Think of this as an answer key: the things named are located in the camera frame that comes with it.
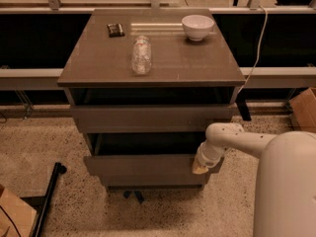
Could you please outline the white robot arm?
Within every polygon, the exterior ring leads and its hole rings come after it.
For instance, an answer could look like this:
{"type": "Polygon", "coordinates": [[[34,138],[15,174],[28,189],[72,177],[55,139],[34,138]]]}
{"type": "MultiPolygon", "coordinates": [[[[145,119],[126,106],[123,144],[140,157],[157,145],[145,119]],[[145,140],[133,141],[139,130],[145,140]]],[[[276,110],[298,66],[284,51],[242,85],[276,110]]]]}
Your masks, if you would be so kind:
{"type": "Polygon", "coordinates": [[[253,237],[316,237],[316,134],[255,133],[216,122],[205,131],[192,172],[206,173],[231,149],[259,159],[253,237]]]}

